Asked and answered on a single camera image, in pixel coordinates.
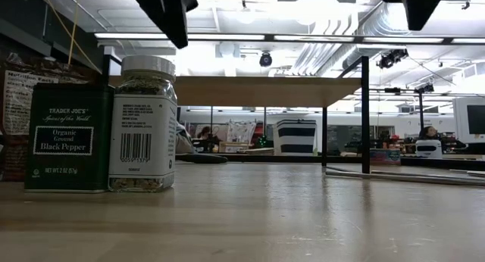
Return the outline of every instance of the computer monitor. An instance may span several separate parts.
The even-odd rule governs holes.
[[[453,114],[460,142],[485,143],[485,98],[453,99]]]

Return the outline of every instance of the ceiling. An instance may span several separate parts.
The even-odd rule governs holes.
[[[287,34],[353,34],[361,32],[366,15],[380,0],[358,0],[357,4],[340,4],[336,0],[198,0],[199,7],[187,14],[189,33],[287,33]],[[52,0],[56,10],[74,20],[74,0]],[[78,25],[86,32],[147,33],[160,30],[147,18],[134,0],[79,0]],[[482,36],[485,33],[485,0],[472,0],[470,8],[463,10],[464,2],[441,2],[425,28],[412,36]],[[405,26],[401,5],[400,13],[389,19],[393,24]],[[183,50],[175,50],[166,41],[113,41],[118,56],[160,55],[174,61],[177,73],[182,75],[237,75],[267,76],[291,72],[298,60],[305,58],[306,44],[276,42],[241,42],[236,57],[219,55],[216,42],[190,42]],[[328,62],[339,45],[318,45],[313,53],[321,57],[321,66]],[[371,59],[371,85],[414,87],[431,81],[438,89],[455,90],[449,83],[463,68],[485,60],[485,48],[480,46],[408,46],[409,58],[390,69],[374,66],[380,58]],[[273,58],[270,67],[260,67],[259,58],[269,51]],[[341,63],[335,63],[327,74],[338,76]],[[485,87],[475,92],[485,93]]]

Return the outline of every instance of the spice jar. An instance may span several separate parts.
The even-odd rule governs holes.
[[[128,56],[114,95],[108,188],[159,192],[174,183],[175,66],[155,56]]]

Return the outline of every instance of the metal jar lid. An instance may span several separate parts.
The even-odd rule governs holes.
[[[127,70],[147,70],[175,76],[175,65],[164,58],[151,55],[131,55],[123,59],[121,72]]]

